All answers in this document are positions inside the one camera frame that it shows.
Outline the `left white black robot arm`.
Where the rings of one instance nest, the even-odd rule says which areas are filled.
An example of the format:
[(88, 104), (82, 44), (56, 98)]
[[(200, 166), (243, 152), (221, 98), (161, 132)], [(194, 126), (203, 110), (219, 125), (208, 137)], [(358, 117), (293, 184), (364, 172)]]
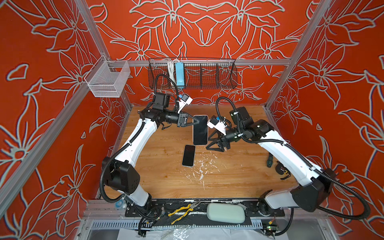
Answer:
[(103, 160), (99, 192), (106, 202), (116, 203), (127, 197), (141, 212), (148, 213), (151, 209), (152, 197), (141, 187), (141, 177), (135, 169), (142, 150), (158, 128), (166, 129), (165, 123), (182, 128), (199, 123), (195, 117), (183, 112), (183, 108), (193, 101), (189, 95), (177, 93), (172, 110), (168, 108), (170, 99), (170, 95), (154, 91), (152, 101), (138, 112), (138, 124), (128, 140)]

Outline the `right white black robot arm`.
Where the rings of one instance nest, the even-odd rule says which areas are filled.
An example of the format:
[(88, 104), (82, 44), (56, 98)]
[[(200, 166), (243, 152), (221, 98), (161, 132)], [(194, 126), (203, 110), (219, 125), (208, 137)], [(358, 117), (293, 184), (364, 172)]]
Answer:
[[(370, 215), (371, 208), (368, 202), (356, 191), (337, 181), (332, 169), (322, 169), (319, 165), (312, 163), (284, 140), (271, 124), (265, 120), (253, 121), (246, 108), (237, 108), (229, 98), (219, 97), (215, 103), (217, 110), (220, 101), (227, 101), (232, 106), (230, 115), (235, 126), (232, 127), (230, 121), (217, 112), (207, 125), (214, 129), (214, 133), (218, 136), (208, 137), (210, 143), (206, 146), (207, 150), (225, 152), (231, 148), (232, 142), (239, 140), (259, 145), (272, 154), (298, 183), (295, 188), (265, 192), (260, 197), (261, 214), (268, 215), (272, 210), (279, 208), (301, 208), (310, 213), (320, 210), (349, 220), (363, 220)], [(331, 194), (334, 186), (344, 189), (357, 198), (363, 205), (363, 212), (357, 215), (345, 215), (322, 207), (321, 204)]]

